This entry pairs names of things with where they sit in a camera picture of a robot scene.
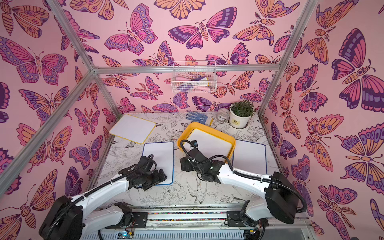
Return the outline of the yellow plastic storage tray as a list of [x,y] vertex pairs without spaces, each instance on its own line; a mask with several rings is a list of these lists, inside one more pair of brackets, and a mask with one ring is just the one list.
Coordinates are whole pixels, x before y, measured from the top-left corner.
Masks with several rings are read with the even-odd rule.
[[214,155],[224,155],[230,159],[236,146],[234,137],[200,123],[190,123],[177,140],[177,145],[181,151],[183,150],[182,146],[189,151],[192,147],[188,143],[182,144],[182,140],[197,141],[198,150],[207,158]]

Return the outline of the yellow-framed whiteboard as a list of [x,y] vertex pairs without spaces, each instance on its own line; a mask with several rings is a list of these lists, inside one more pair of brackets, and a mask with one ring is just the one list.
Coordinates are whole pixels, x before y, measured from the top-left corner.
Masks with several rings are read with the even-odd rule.
[[228,135],[217,136],[203,130],[194,129],[186,138],[187,141],[196,141],[198,150],[210,158],[214,155],[232,156],[236,140]]
[[143,144],[155,126],[155,122],[124,114],[109,130],[109,134],[137,144]]

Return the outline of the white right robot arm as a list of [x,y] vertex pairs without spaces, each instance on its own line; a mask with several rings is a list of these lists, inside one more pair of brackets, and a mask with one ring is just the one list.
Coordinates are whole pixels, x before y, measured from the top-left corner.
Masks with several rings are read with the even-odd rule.
[[235,186],[258,196],[256,200],[246,200],[243,205],[246,221],[275,218],[292,225],[296,214],[307,210],[304,198],[282,173],[252,174],[234,168],[227,156],[207,158],[198,148],[181,149],[185,153],[180,160],[182,171],[196,172],[203,182]]

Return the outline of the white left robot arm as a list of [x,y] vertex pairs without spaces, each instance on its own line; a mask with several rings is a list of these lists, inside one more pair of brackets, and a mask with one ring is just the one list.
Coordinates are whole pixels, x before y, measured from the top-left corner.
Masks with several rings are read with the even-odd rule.
[[83,194],[55,200],[39,229],[40,236],[45,240],[79,240],[109,226],[128,227],[133,222],[133,212],[127,203],[117,202],[104,210],[98,207],[132,188],[146,191],[164,182],[167,175],[157,169],[153,157],[141,156],[137,164]]

